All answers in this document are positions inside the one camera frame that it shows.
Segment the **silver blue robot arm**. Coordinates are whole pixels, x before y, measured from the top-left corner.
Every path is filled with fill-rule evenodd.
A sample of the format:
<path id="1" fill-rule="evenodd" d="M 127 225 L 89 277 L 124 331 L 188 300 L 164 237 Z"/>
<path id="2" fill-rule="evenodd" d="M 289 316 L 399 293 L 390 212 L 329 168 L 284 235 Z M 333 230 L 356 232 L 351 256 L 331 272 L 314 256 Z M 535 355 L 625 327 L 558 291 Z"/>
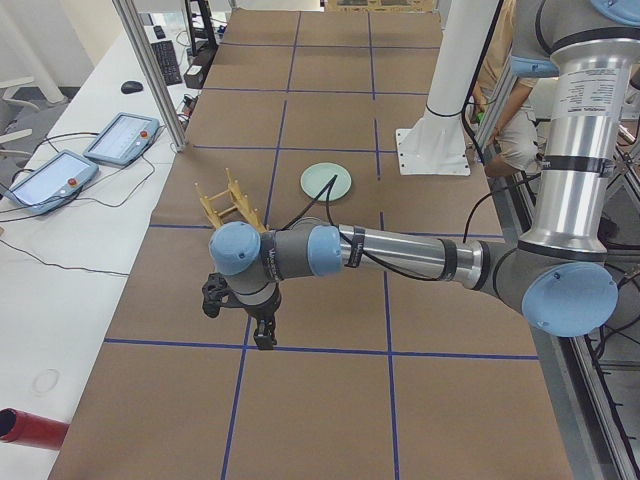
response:
<path id="1" fill-rule="evenodd" d="M 203 311 L 242 309 L 262 350 L 276 345 L 279 285 L 372 266 L 427 283 L 454 281 L 490 295 L 557 337 L 578 337 L 614 313 L 618 287 L 598 228 L 624 97 L 639 59 L 635 1 L 526 1 L 517 10 L 512 64 L 519 76 L 554 77 L 557 89 L 530 228 L 514 243 L 423 237 L 336 224 L 301 212 L 259 232 L 219 227 Z"/>

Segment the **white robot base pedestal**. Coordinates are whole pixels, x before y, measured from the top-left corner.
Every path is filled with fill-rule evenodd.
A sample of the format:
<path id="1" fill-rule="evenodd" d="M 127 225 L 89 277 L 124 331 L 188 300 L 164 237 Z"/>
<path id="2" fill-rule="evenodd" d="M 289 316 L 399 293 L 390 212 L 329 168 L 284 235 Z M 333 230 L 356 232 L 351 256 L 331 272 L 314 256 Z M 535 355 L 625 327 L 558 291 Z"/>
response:
<path id="1" fill-rule="evenodd" d="M 462 117 L 500 10 L 498 0 L 451 3 L 424 114 L 412 128 L 396 131 L 402 175 L 470 174 Z"/>

